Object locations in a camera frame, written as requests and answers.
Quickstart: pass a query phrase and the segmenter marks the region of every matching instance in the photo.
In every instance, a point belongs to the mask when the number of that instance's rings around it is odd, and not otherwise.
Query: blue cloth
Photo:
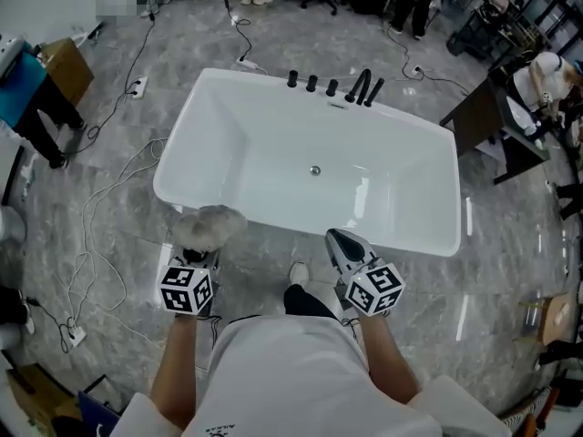
[[[23,52],[18,64],[7,80],[0,86],[0,118],[14,128],[25,113],[36,90],[43,83],[46,71],[40,62]]]

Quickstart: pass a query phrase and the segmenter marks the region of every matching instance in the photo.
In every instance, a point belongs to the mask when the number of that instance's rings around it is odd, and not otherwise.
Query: floor
[[[387,80],[379,102],[434,122],[464,98],[449,83],[402,81],[404,50],[387,38],[376,17],[346,9],[331,17],[324,6],[301,10],[297,1],[244,8],[235,2],[233,13],[252,21],[244,28],[253,42],[249,59],[272,76],[286,76],[290,69],[305,77],[349,76],[368,66],[373,77]],[[109,115],[148,25],[137,18],[118,21],[102,30],[96,45],[85,48],[95,80],[79,109],[91,124]],[[484,78],[486,70],[476,60],[447,52],[449,32],[442,17],[435,19],[421,42],[407,30],[395,37],[409,46],[408,69],[420,65],[434,70],[433,76],[452,78],[468,89]],[[24,180],[17,180],[11,204],[24,215],[28,238],[22,251],[5,249],[2,263],[8,266],[10,279],[22,280],[26,294],[38,298],[59,321],[70,312],[59,279],[71,280],[76,255],[84,250],[84,203],[115,179],[147,141],[169,135],[204,67],[240,69],[233,61],[243,49],[222,0],[174,0],[162,8],[132,72],[149,76],[146,97],[121,103],[97,143],[76,155],[65,171],[52,171],[38,159],[36,179],[25,199]],[[348,89],[353,81],[344,79],[341,87]],[[65,130],[59,137],[69,150],[78,141]],[[81,146],[86,143],[83,138]],[[513,342],[524,314],[517,303],[537,290],[552,295],[573,290],[578,283],[574,250],[578,226],[575,220],[565,224],[559,220],[557,202],[545,186],[546,179],[568,183],[571,176],[562,151],[549,143],[552,161],[497,187],[492,178],[501,168],[494,160],[476,151],[460,158],[463,221],[465,199],[470,197],[474,231],[468,237],[463,226],[462,245],[452,258],[378,248],[407,281],[407,292],[388,322],[419,380],[448,374],[492,412],[503,411],[533,387],[548,383],[554,373],[553,366],[533,371],[536,344]],[[25,163],[30,158],[27,153]],[[145,151],[135,162],[131,169],[154,159]],[[179,213],[154,195],[153,173],[150,168],[114,189],[97,205],[92,226],[97,249],[127,285],[126,301],[113,311],[96,305],[111,307],[123,294],[115,273],[96,258],[91,303],[84,304],[78,321],[87,338],[65,355],[55,324],[35,310],[37,332],[26,336],[23,347],[15,351],[20,361],[42,362],[72,390],[105,373],[128,399],[134,391],[148,391],[159,365],[172,315],[157,304],[154,283],[159,267],[171,257],[169,228]],[[92,209],[89,206],[86,217]],[[251,223],[222,256],[221,289],[214,306],[223,317],[220,329],[241,316],[281,312],[286,275],[294,261],[309,264],[315,290],[330,290],[336,280],[322,236]],[[74,291],[84,290],[91,281],[88,266],[79,272]],[[72,299],[77,309],[79,297]],[[201,391],[211,346],[210,325],[202,322],[197,349]]]

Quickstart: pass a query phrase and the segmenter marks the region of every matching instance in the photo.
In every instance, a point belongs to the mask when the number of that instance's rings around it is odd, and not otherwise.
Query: cardboard box
[[[42,47],[46,72],[74,106],[93,81],[93,73],[71,39],[61,39]]]
[[[58,415],[58,408],[71,401],[72,395],[39,364],[31,364],[6,371],[10,389],[18,406],[35,424],[56,435],[51,420]]]

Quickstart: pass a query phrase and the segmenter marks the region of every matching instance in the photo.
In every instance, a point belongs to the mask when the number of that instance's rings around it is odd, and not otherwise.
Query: power strip
[[[148,85],[148,77],[140,76],[136,81],[134,81],[134,91],[136,94],[132,94],[131,98],[139,99],[144,96],[146,92],[146,86]]]

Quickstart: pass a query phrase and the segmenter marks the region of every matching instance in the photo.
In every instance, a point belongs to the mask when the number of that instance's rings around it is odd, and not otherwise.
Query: white shirt
[[[429,414],[374,386],[358,344],[332,319],[286,315],[234,322],[220,335],[209,377],[184,433],[136,394],[112,437],[442,435]],[[419,407],[431,409],[431,399],[424,401]]]
[[[568,96],[573,85],[565,81],[564,73],[567,63],[563,60],[561,68],[559,66],[560,57],[552,52],[542,52],[531,62],[537,62],[543,72],[542,87],[543,92],[548,92],[552,100],[562,100]],[[533,112],[538,109],[538,93],[532,84],[528,66],[520,68],[513,75],[514,84],[518,94],[522,97],[525,105]]]

